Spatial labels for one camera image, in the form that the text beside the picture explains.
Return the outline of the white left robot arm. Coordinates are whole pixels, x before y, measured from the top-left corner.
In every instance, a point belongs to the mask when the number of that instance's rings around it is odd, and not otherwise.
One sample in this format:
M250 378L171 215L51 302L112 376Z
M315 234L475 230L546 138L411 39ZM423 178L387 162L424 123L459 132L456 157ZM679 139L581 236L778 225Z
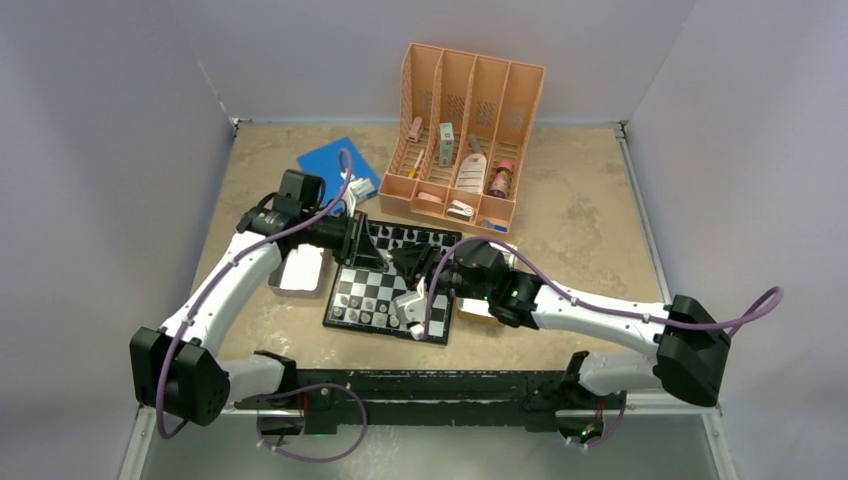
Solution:
M193 295L157 329L141 327L129 344L136 399L156 412L164 438L175 436L167 416L207 426L230 404L261 397L284 409L297 399L294 360L267 351L221 362L223 340L254 292L303 245L322 248L340 266L385 271L388 263L369 236L366 213L343 197L324 205L324 180L284 172L277 191L240 219L225 254Z

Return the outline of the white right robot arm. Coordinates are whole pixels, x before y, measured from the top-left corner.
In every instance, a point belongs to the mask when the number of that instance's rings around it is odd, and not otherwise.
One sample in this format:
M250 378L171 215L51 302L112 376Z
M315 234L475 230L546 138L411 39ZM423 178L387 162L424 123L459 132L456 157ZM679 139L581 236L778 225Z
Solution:
M590 294L552 281L536 267L518 270L509 256L523 257L487 237L461 240L447 250L430 244L391 249L388 261L411 291L396 303L399 318L415 339L424 338L435 298L446 294L485 302L506 326L568 331L623 346L614 354L572 356L561 392L576 407L612 393L652 389L695 406L717 405L731 339L699 301Z

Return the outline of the silver tin with white pieces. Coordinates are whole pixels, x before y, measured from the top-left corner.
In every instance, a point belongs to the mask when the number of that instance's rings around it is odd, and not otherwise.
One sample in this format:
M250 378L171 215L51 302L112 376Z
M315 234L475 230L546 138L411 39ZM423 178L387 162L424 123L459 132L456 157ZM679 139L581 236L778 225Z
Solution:
M324 263L323 248L300 245L271 272L267 285L280 297L317 298L323 289Z

